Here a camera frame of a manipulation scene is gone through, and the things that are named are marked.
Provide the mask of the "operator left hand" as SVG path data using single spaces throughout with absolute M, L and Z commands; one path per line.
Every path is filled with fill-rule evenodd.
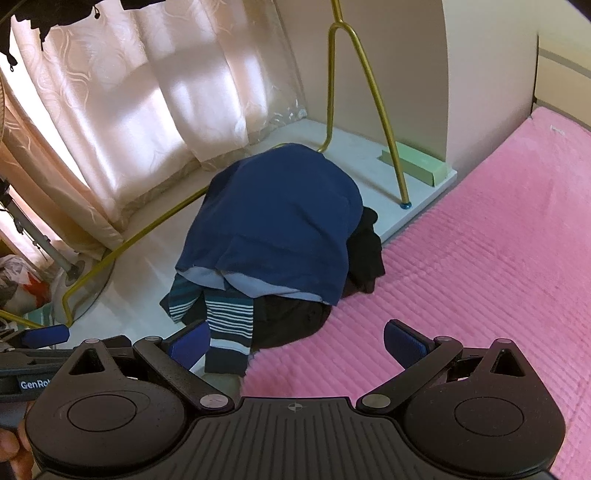
M 14 468 L 33 464 L 25 421 L 31 402 L 1 404 L 1 461 Z

